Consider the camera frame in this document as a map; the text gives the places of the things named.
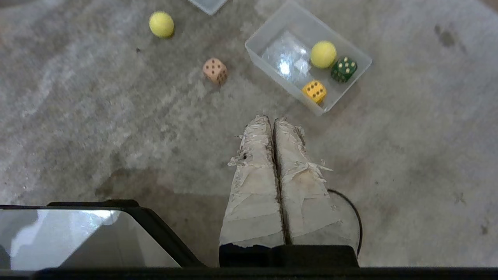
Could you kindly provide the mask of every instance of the tennis ball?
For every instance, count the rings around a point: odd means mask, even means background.
[[[336,60],[337,50],[329,41],[320,41],[311,49],[311,63],[318,68],[327,68]]]
[[[163,11],[154,12],[149,19],[150,31],[159,38],[168,38],[173,35],[175,24],[170,15]]]

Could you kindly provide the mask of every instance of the clear plastic box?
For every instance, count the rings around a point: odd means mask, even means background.
[[[227,0],[189,0],[208,15],[214,15]]]
[[[323,40],[335,45],[338,57],[356,60],[358,68],[347,83],[333,80],[331,67],[311,65],[311,48]],[[293,1],[286,2],[246,41],[246,49],[257,67],[318,116],[329,111],[372,63],[368,55]],[[320,105],[301,91],[311,80],[319,80],[327,89]]]

